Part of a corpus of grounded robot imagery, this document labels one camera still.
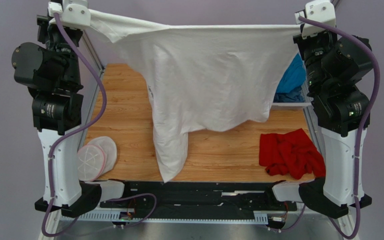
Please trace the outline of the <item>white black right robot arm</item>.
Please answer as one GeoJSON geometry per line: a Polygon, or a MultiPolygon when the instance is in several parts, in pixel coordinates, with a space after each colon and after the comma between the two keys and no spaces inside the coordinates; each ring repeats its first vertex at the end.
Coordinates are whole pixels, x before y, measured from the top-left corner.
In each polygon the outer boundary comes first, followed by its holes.
{"type": "Polygon", "coordinates": [[[362,162],[356,149],[363,148],[369,98],[356,84],[373,69],[371,46],[366,38],[337,37],[325,30],[313,37],[295,35],[308,83],[308,96],[321,129],[325,147],[325,176],[305,182],[279,181],[270,194],[279,202],[299,202],[332,219],[349,208],[372,204],[362,186],[362,162]]]}

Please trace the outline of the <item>white Coca-Cola print t-shirt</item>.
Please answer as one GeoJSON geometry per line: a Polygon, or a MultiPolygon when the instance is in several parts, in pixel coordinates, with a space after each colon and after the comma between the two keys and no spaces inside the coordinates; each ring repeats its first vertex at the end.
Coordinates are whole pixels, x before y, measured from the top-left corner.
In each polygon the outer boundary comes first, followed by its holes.
{"type": "Polygon", "coordinates": [[[145,79],[164,182],[183,169],[190,132],[265,122],[298,53],[297,25],[167,25],[89,13],[88,26],[145,79]]]}

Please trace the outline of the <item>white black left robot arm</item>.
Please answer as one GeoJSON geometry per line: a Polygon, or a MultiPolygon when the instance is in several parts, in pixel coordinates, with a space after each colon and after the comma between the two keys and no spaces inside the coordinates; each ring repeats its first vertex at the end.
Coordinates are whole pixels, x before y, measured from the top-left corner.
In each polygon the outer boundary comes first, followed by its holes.
{"type": "Polygon", "coordinates": [[[76,218],[99,203],[122,197],[119,180],[80,180],[77,151],[82,125],[84,97],[80,62],[91,64],[79,51],[84,30],[91,25],[85,0],[51,0],[47,15],[37,19],[37,43],[24,42],[12,53],[14,80],[27,87],[32,97],[32,120],[44,159],[45,190],[34,207],[49,214],[76,218]]]}

